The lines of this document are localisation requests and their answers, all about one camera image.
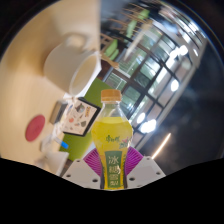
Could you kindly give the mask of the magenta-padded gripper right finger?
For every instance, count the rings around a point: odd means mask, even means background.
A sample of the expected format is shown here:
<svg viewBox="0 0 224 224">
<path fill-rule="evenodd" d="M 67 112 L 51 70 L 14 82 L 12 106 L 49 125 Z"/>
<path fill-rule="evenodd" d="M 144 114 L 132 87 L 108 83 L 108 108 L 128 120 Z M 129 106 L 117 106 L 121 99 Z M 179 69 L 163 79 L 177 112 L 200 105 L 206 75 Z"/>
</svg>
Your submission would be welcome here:
<svg viewBox="0 0 224 224">
<path fill-rule="evenodd" d="M 160 178 L 164 172 L 150 156 L 143 156 L 136 149 L 128 149 L 125 161 L 125 187 L 134 189 L 143 187 Z"/>
</svg>

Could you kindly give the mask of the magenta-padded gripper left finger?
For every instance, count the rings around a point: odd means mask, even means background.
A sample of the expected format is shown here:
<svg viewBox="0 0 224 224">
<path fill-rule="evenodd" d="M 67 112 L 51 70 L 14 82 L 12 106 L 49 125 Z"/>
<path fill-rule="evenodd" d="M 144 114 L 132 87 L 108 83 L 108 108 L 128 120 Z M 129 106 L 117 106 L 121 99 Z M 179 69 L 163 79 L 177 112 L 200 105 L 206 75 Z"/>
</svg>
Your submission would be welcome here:
<svg viewBox="0 0 224 224">
<path fill-rule="evenodd" d="M 102 165 L 96 149 L 83 159 L 76 159 L 67 169 L 63 178 L 84 188 L 99 189 L 101 185 Z"/>
</svg>

